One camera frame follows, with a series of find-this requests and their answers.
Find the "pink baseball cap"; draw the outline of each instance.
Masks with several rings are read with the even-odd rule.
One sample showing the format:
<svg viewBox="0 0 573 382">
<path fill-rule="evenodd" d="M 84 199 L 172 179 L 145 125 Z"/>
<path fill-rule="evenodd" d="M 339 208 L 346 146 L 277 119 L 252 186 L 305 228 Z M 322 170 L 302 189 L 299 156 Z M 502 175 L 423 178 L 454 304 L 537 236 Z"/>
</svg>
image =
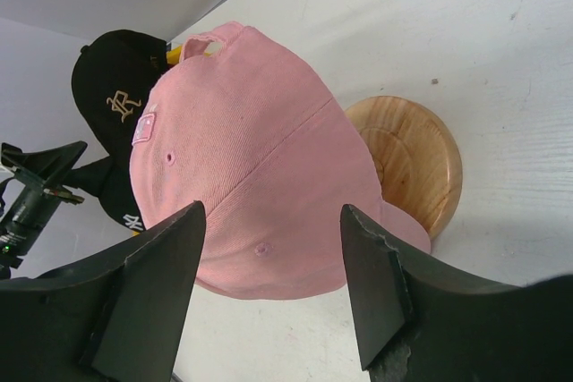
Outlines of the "pink baseball cap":
<svg viewBox="0 0 573 382">
<path fill-rule="evenodd" d="M 203 55 L 211 42 L 222 47 Z M 430 250 L 424 229 L 383 201 L 368 148 L 314 70 L 237 22 L 191 36 L 151 91 L 131 177 L 148 228 L 203 202 L 196 283 L 237 299 L 300 299 L 343 286 L 346 203 Z"/>
</svg>

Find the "white table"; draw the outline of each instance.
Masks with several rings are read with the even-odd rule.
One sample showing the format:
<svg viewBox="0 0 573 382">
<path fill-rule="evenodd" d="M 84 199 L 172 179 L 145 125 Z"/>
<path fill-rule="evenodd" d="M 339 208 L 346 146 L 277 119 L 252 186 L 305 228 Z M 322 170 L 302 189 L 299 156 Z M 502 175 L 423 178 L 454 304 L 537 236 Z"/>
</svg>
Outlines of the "white table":
<svg viewBox="0 0 573 382">
<path fill-rule="evenodd" d="M 175 41 L 230 20 L 299 54 L 342 107 L 390 94 L 441 117 L 465 177 L 435 256 L 512 284 L 573 271 L 573 0 L 230 0 Z M 196 287 L 175 370 L 185 382 L 368 380 L 346 288 L 269 302 Z"/>
</svg>

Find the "cap eyelet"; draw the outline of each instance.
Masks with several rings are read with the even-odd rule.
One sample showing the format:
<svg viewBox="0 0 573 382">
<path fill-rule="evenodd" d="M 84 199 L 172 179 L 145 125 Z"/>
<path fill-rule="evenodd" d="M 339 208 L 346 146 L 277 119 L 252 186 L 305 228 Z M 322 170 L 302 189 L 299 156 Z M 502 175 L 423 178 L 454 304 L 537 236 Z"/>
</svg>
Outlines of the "cap eyelet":
<svg viewBox="0 0 573 382">
<path fill-rule="evenodd" d="M 263 242 L 257 245 L 257 247 L 254 249 L 254 253 L 257 257 L 266 257 L 269 255 L 270 250 L 272 250 L 272 245 Z"/>
<path fill-rule="evenodd" d="M 175 154 L 173 152 L 168 152 L 165 155 L 165 161 L 168 166 L 172 166 L 175 163 Z"/>
</svg>

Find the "cap logo patch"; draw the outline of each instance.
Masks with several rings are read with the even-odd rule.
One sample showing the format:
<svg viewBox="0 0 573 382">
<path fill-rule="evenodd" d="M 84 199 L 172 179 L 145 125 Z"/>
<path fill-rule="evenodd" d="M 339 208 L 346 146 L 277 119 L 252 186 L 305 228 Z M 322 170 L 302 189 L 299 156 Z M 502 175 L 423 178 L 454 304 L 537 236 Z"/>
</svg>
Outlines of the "cap logo patch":
<svg viewBox="0 0 573 382">
<path fill-rule="evenodd" d="M 155 118 L 155 112 L 151 112 L 140 118 L 140 121 L 137 122 L 137 127 L 135 128 L 132 145 L 135 145 L 136 143 L 147 142 L 151 139 L 151 134 L 153 133 L 153 125 L 155 124 Z"/>
<path fill-rule="evenodd" d="M 133 114 L 133 108 L 128 109 L 128 106 L 141 106 L 141 101 L 134 102 L 129 99 L 129 94 L 123 91 L 116 91 L 114 98 L 107 98 L 106 103 L 111 105 L 112 112 L 119 112 L 122 115 L 122 123 L 129 115 Z"/>
</svg>

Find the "gold embroidered logo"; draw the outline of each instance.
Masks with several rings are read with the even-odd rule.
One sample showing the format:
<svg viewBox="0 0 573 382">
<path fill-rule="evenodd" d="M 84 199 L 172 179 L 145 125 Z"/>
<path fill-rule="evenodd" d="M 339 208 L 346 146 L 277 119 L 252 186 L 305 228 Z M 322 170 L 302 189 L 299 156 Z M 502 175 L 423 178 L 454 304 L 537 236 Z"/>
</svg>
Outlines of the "gold embroidered logo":
<svg viewBox="0 0 573 382">
<path fill-rule="evenodd" d="M 141 106 L 141 101 L 134 102 L 129 99 L 129 95 L 123 91 L 116 91 L 114 98 L 107 98 L 106 103 L 111 105 L 112 112 L 119 112 L 122 115 L 122 123 L 129 115 L 133 114 L 133 108 L 128 109 L 128 105 Z"/>
<path fill-rule="evenodd" d="M 159 70 L 159 62 L 158 62 L 158 58 L 156 56 L 151 55 L 150 56 L 150 62 L 151 62 L 151 65 L 153 67 L 155 67 L 157 70 Z"/>
</svg>

